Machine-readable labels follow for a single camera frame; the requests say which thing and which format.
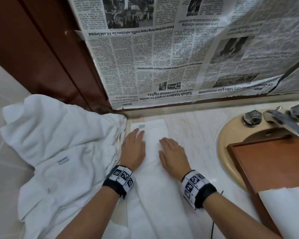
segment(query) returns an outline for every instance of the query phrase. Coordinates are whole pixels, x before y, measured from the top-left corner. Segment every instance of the faucet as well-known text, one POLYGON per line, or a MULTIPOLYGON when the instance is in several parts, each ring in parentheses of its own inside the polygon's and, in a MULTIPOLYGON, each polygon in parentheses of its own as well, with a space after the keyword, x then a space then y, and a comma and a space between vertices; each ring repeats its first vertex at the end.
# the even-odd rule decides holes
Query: faucet
POLYGON ((277 123, 299 137, 299 125, 287 114, 279 112, 282 108, 282 106, 279 106, 274 110, 265 111, 263 113, 264 119, 270 123, 277 123))

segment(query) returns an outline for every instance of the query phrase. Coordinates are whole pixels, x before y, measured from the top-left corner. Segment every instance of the person's right hand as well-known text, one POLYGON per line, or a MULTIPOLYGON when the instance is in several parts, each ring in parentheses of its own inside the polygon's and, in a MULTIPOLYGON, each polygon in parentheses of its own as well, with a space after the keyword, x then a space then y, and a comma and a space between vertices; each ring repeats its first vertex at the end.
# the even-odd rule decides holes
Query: person's right hand
POLYGON ((164 149, 159 151, 159 158, 166 171, 179 181, 192 169, 187 160, 183 147, 173 139, 163 138, 159 141, 164 149))

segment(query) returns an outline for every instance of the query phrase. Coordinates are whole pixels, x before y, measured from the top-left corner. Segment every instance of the towel label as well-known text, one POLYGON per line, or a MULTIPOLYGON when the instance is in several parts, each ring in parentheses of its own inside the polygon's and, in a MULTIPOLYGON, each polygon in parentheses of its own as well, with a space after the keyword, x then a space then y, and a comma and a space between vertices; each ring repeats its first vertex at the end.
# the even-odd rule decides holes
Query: towel label
POLYGON ((59 163, 59 165, 62 165, 62 164, 64 164, 67 161, 69 161, 69 159, 68 159, 68 157, 65 157, 65 158, 59 160, 58 163, 59 163))

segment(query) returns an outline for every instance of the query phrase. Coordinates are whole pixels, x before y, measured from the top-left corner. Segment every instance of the bathroom counter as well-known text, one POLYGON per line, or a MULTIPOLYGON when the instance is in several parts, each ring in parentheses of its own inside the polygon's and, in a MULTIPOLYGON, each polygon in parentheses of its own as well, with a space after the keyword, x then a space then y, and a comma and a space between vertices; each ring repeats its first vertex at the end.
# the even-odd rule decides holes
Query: bathroom counter
MULTIPOLYGON (((223 191, 224 197, 259 221, 259 216, 249 195, 227 175, 217 158, 217 136, 223 125, 239 114, 251 110, 275 109, 279 105, 289 109, 297 104, 299 104, 299 101, 256 104, 128 119, 126 134, 129 133, 131 123, 164 119, 168 127, 169 137, 184 147, 191 168, 203 174, 219 192, 223 191)), ((112 217, 114 221, 124 220, 124 204, 121 203, 115 210, 112 217)), ((184 206, 186 211, 191 210, 189 205, 184 204, 184 206)), ((212 220, 206 211, 197 210, 196 213, 190 213, 189 215, 194 237, 209 239, 211 237, 212 220)), ((223 238, 225 237, 215 226, 213 239, 223 238)))

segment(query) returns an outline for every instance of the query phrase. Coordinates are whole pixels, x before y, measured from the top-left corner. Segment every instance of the wooden tray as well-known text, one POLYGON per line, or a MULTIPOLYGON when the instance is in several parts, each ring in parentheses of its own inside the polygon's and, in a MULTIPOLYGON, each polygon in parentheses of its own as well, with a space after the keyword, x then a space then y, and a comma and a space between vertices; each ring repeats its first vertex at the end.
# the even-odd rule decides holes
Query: wooden tray
POLYGON ((229 144, 227 149, 263 224, 280 235, 258 193, 270 189, 299 187, 299 138, 285 136, 234 143, 229 144))

